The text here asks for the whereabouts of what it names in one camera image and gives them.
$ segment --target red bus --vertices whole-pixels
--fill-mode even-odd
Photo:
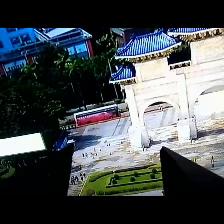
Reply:
[[[74,113],[76,127],[119,117],[117,104]]]

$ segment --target bright white rectangle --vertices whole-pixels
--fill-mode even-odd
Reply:
[[[0,156],[45,150],[40,133],[0,139]]]

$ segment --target blue building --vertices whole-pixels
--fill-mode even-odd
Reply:
[[[71,57],[92,57],[91,38],[81,28],[0,28],[0,76],[35,62],[47,43],[63,47]]]

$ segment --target white roof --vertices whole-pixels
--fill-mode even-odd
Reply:
[[[75,29],[77,28],[55,28],[54,30],[51,30],[50,32],[46,33],[46,35],[52,38]]]

